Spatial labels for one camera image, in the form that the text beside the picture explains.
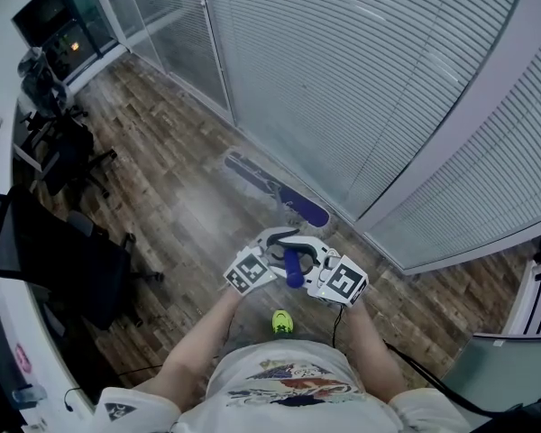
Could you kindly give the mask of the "person in white t-shirt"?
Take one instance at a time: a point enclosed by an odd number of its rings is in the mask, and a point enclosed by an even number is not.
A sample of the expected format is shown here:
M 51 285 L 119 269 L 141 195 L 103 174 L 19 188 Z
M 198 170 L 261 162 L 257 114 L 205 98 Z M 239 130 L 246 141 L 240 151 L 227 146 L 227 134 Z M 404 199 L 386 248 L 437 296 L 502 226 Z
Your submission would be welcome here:
M 205 399 L 183 412 L 157 395 L 103 390 L 88 433 L 470 433 L 438 390 L 382 402 L 363 391 L 346 357 L 305 340 L 275 340 L 226 355 Z

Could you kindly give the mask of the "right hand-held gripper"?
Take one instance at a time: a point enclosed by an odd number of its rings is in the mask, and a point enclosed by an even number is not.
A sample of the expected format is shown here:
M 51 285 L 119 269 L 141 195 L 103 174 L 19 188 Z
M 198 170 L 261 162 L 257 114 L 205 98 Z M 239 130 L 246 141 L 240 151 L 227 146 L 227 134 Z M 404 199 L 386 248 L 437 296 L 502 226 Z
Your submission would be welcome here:
M 306 254 L 300 268 L 307 294 L 315 299 L 351 307 L 369 284 L 367 273 L 347 255 L 325 249 L 325 243 L 314 236 L 290 235 L 277 244 L 285 249 Z

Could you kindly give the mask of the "grey jacket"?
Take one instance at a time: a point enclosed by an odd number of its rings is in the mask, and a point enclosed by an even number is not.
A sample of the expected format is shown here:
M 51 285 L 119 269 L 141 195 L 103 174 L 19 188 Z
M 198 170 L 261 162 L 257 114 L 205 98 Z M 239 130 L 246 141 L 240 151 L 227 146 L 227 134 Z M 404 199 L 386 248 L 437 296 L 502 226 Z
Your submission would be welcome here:
M 67 108 L 68 92 L 39 47 L 31 47 L 21 58 L 17 72 L 21 90 L 43 116 L 61 116 Z

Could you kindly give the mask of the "tall black office chair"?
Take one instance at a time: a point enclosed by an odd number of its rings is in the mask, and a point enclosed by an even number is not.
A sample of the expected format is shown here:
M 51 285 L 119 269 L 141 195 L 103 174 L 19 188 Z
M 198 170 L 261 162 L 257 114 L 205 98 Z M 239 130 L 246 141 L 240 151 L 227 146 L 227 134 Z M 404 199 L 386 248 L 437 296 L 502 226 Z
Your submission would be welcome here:
M 27 126 L 29 132 L 19 147 L 30 156 L 40 143 L 47 144 L 47 151 L 38 163 L 39 180 L 43 181 L 51 196 L 58 195 L 64 188 L 97 187 L 104 198 L 109 191 L 93 175 L 104 161 L 117 158 L 117 152 L 109 149 L 96 155 L 94 135 L 87 126 L 77 121 L 78 117 L 88 116 L 84 110 L 68 109 L 59 116 L 44 116 L 38 112 L 23 115 L 20 124 Z

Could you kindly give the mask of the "black mesh office chair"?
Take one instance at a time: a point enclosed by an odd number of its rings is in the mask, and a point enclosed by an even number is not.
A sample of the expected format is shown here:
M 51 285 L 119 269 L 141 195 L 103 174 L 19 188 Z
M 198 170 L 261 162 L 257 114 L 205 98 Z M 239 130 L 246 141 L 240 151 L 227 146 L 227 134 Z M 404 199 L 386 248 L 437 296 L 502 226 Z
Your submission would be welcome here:
M 77 211 L 60 219 L 22 186 L 0 194 L 0 278 L 48 290 L 100 330 L 122 315 L 140 326 L 130 298 L 132 282 L 164 279 L 161 272 L 133 271 L 135 243 L 132 233 L 114 243 Z

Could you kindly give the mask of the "person's left forearm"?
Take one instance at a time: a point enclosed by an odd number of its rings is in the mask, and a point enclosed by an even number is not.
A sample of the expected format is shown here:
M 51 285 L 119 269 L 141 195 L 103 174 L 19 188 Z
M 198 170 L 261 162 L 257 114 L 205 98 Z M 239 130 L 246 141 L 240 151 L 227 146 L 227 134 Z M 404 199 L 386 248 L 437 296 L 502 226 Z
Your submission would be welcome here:
M 216 304 L 172 349 L 159 372 L 134 389 L 172 401 L 182 412 L 225 341 L 242 296 L 229 287 Z

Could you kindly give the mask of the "blue handled mop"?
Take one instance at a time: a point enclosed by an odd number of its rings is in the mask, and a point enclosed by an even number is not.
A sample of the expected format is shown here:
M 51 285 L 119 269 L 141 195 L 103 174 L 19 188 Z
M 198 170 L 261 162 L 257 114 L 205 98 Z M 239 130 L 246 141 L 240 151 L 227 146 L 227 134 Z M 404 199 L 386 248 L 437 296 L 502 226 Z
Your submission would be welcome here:
M 330 215 L 325 209 L 272 176 L 255 161 L 238 151 L 231 151 L 226 155 L 224 164 L 247 189 L 271 198 L 277 217 L 274 227 L 291 226 L 298 229 L 299 235 L 309 235 L 313 231 L 322 234 L 329 227 Z M 284 258 L 287 278 L 283 280 L 287 285 L 293 289 L 305 289 L 300 261 L 310 257 L 279 245 L 273 254 Z

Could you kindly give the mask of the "narrow white venetian blind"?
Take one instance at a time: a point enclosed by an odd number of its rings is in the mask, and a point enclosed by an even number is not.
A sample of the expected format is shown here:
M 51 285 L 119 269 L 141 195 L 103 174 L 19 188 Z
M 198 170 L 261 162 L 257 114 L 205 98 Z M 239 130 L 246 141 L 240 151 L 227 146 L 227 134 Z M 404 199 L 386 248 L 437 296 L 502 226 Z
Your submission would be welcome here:
M 541 46 L 472 137 L 368 236 L 410 269 L 540 221 Z

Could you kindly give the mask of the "clear plastic bottle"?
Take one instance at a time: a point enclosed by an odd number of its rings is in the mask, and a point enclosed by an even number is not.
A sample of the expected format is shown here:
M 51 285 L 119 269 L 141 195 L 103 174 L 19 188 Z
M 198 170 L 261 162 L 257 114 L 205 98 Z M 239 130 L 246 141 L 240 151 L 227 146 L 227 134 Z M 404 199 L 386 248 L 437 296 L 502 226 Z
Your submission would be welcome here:
M 26 384 L 12 390 L 12 399 L 19 410 L 34 408 L 47 397 L 46 390 L 39 384 Z

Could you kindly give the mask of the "long white desk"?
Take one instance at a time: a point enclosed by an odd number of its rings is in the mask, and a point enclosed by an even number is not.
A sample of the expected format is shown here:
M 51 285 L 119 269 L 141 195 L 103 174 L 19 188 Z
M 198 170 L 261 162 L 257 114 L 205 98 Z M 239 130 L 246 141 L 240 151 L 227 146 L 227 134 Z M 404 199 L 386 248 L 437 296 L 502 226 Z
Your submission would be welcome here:
M 17 108 L 16 99 L 0 108 L 0 193 L 7 193 L 13 184 Z M 25 381 L 43 386 L 48 394 L 23 411 L 24 419 L 45 433 L 87 433 L 92 403 L 63 362 L 28 284 L 0 278 L 0 318 L 12 354 L 20 344 L 32 363 L 31 373 L 22 371 Z

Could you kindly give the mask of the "dark glass door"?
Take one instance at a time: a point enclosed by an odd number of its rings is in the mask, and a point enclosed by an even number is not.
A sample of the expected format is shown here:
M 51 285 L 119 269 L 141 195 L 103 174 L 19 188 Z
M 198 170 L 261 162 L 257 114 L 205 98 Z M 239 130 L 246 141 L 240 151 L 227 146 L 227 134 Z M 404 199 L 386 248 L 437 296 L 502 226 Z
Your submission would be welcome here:
M 99 0 L 32 0 L 14 16 L 14 24 L 67 83 L 118 45 Z

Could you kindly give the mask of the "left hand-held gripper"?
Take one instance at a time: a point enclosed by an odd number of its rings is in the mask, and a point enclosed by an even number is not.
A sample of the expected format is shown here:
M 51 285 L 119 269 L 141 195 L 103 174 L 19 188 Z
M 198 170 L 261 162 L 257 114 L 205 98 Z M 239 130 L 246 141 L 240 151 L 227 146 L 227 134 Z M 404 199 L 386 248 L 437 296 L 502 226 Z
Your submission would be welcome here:
M 273 253 L 278 249 L 279 240 L 297 233 L 298 229 L 291 226 L 264 229 L 255 236 L 252 245 L 245 246 L 235 256 L 224 273 L 227 283 L 241 296 L 245 296 L 278 277 L 286 279 L 284 258 Z

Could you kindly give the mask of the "person's right forearm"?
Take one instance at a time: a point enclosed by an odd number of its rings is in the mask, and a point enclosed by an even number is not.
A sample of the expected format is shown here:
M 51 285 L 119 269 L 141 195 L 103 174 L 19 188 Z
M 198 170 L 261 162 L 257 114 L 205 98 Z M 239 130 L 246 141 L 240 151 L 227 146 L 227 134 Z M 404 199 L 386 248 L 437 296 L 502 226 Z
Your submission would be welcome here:
M 353 358 L 364 389 L 385 403 L 406 392 L 408 386 L 403 372 L 361 299 L 346 309 L 346 320 L 350 329 Z

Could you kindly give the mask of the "wide white venetian blind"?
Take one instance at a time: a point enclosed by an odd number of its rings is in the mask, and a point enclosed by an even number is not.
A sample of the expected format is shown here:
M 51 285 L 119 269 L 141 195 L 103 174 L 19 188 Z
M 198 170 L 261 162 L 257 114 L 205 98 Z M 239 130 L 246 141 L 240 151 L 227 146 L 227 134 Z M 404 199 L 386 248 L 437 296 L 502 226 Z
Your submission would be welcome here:
M 410 164 L 516 0 L 208 0 L 237 124 L 356 220 Z

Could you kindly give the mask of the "frosted glass board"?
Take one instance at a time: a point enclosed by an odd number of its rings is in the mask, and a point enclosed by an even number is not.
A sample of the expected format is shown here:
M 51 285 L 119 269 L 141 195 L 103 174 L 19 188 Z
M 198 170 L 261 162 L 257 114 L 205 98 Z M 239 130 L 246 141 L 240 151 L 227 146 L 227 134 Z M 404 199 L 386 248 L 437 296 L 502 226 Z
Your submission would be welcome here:
M 541 336 L 475 334 L 443 377 L 485 410 L 503 411 L 541 398 Z

